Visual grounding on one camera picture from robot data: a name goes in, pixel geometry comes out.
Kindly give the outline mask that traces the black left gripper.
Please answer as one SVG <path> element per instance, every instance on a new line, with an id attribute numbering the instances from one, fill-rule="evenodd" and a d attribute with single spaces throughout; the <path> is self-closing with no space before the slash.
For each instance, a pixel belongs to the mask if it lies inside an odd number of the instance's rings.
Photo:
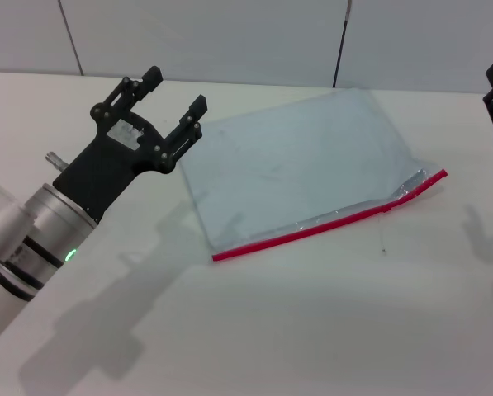
<path id="1" fill-rule="evenodd" d="M 138 175 L 172 172 L 181 157 L 202 137 L 200 119 L 207 112 L 203 95 L 195 99 L 178 126 L 165 137 L 147 120 L 130 111 L 163 80 L 157 66 L 152 66 L 141 80 L 123 77 L 107 98 L 90 110 L 97 124 L 92 142 L 53 181 L 55 190 L 96 222 Z M 142 134 L 135 139 L 135 149 L 108 135 L 120 121 Z"/>

